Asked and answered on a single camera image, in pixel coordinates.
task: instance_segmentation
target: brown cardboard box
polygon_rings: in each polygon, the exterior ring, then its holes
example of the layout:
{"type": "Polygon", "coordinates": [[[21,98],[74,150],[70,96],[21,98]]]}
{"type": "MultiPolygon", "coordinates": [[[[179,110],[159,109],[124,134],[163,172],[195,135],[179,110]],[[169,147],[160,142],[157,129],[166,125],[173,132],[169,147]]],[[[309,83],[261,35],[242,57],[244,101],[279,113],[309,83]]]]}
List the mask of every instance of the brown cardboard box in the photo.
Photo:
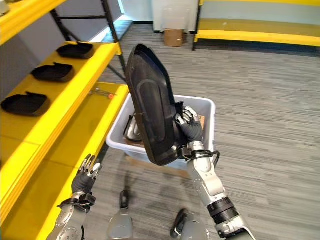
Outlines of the brown cardboard box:
{"type": "Polygon", "coordinates": [[[164,30],[164,45],[168,47],[181,47],[184,43],[184,31],[180,29],[164,30]]]}

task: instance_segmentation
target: white plastic bin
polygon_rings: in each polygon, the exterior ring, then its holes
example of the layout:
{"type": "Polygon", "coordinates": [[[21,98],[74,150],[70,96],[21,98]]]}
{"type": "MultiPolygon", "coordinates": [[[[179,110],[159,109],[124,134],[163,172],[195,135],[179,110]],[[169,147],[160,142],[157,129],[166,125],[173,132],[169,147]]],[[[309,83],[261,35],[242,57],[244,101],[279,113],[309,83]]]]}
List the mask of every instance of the white plastic bin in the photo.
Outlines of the white plastic bin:
{"type": "MultiPolygon", "coordinates": [[[[203,144],[206,149],[214,150],[215,139],[215,113],[216,105],[213,101],[207,98],[180,96],[174,95],[176,102],[184,101],[185,106],[192,107],[199,115],[205,116],[203,144]]],[[[106,144],[111,148],[120,149],[127,155],[136,160],[150,162],[144,147],[132,146],[125,143],[124,130],[126,128],[129,115],[135,112],[134,103],[132,102],[131,95],[129,94],[108,134],[106,137],[106,144]]],[[[176,161],[167,165],[168,167],[186,169],[187,164],[184,159],[177,159],[176,161]]]]}

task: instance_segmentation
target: black object in bin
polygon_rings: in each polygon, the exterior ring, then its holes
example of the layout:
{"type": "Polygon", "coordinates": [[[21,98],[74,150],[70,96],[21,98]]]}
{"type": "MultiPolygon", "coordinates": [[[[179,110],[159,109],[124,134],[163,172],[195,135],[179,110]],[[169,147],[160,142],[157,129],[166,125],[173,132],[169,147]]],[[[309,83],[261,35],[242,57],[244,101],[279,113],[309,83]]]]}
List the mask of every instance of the black object in bin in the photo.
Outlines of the black object in bin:
{"type": "Polygon", "coordinates": [[[95,53],[92,44],[82,42],[61,46],[56,51],[61,57],[74,59],[89,59],[95,53]]]}
{"type": "Polygon", "coordinates": [[[31,74],[38,80],[65,83],[74,77],[75,70],[72,65],[54,62],[54,65],[35,68],[31,74]]]}
{"type": "Polygon", "coordinates": [[[126,82],[150,161],[164,166],[181,157],[180,149],[188,141],[175,116],[183,115],[183,102],[175,102],[168,72],[151,48],[143,44],[133,48],[126,67],[126,82]]]}
{"type": "Polygon", "coordinates": [[[46,95],[26,92],[26,95],[13,95],[7,97],[1,107],[4,111],[25,116],[41,116],[50,107],[50,100],[46,95]]]}

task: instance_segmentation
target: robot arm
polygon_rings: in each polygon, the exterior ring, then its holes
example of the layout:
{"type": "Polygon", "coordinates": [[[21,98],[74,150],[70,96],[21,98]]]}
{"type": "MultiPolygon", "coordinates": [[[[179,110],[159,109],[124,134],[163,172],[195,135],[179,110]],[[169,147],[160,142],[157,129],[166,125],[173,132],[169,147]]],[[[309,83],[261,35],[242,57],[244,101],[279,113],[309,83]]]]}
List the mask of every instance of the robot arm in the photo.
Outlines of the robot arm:
{"type": "Polygon", "coordinates": [[[94,159],[95,156],[89,154],[82,162],[72,182],[72,197],[58,206],[61,212],[47,240],[84,239],[83,223],[96,201],[91,190],[102,168],[100,163],[95,164],[94,159]]]}
{"type": "Polygon", "coordinates": [[[183,117],[177,114],[175,119],[190,141],[183,151],[188,161],[187,171],[195,190],[216,224],[215,229],[219,236],[231,240],[256,240],[216,175],[215,165],[220,153],[205,150],[198,114],[192,108],[186,107],[183,117]],[[216,160],[212,162],[211,157],[215,154],[216,160]]]}

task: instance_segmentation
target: shelf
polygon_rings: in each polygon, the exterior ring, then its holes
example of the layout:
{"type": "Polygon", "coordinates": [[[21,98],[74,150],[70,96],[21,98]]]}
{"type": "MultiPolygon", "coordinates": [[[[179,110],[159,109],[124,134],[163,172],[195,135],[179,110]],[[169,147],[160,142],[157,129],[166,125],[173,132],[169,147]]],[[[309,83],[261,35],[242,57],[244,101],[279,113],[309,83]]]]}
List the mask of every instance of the shelf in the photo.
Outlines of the shelf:
{"type": "Polygon", "coordinates": [[[119,53],[118,49],[117,43],[95,43],[94,56],[86,60],[63,58],[54,52],[43,65],[52,65],[53,62],[73,65],[75,76],[71,81],[39,81],[28,75],[10,93],[10,96],[26,91],[44,94],[50,99],[51,106],[40,117],[14,115],[1,109],[1,222],[97,79],[119,53]]]}
{"type": "Polygon", "coordinates": [[[10,11],[0,17],[0,45],[66,0],[23,0],[9,3],[10,11]]]}
{"type": "Polygon", "coordinates": [[[85,156],[99,153],[129,92],[122,84],[97,87],[116,96],[86,97],[3,223],[3,239],[43,240],[53,230],[60,213],[57,205],[71,196],[71,183],[85,156]]]}
{"type": "Polygon", "coordinates": [[[237,20],[200,19],[198,39],[253,41],[320,47],[320,25],[237,20]]]}
{"type": "Polygon", "coordinates": [[[203,5],[204,2],[252,2],[320,6],[320,0],[200,0],[200,5],[203,5]]]}

